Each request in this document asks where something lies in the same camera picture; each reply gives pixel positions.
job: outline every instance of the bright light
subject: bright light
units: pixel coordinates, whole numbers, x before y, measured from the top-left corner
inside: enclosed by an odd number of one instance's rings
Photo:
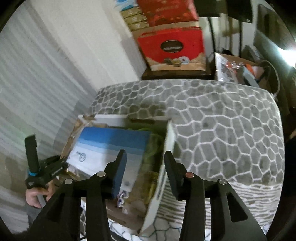
[[[295,67],[296,65],[296,51],[295,50],[283,50],[279,48],[279,52],[288,65]]]

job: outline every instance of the table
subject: table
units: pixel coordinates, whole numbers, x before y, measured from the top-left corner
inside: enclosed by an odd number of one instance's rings
[[[203,179],[228,180],[267,232],[284,176],[282,124],[269,92],[209,80],[131,82],[102,88],[90,114],[171,117],[176,160]],[[110,228],[128,240],[178,240],[184,208],[167,183],[154,225],[142,237],[113,221]],[[210,240],[208,200],[205,240]]]

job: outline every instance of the red gift box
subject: red gift box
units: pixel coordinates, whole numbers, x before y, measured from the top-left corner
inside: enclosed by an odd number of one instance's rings
[[[144,33],[138,42],[152,71],[206,69],[200,27]]]
[[[138,0],[137,2],[150,27],[198,20],[193,0]]]

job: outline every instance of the copper-colored screw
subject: copper-colored screw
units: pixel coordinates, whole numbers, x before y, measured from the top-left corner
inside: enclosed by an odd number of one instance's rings
[[[192,178],[192,177],[194,177],[194,173],[192,173],[192,172],[187,172],[187,173],[185,174],[185,176],[188,177],[188,178]]]

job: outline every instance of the brown oval label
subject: brown oval label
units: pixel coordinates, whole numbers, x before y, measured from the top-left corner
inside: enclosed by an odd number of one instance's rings
[[[178,40],[167,40],[160,45],[161,49],[168,53],[177,53],[183,49],[183,44]]]

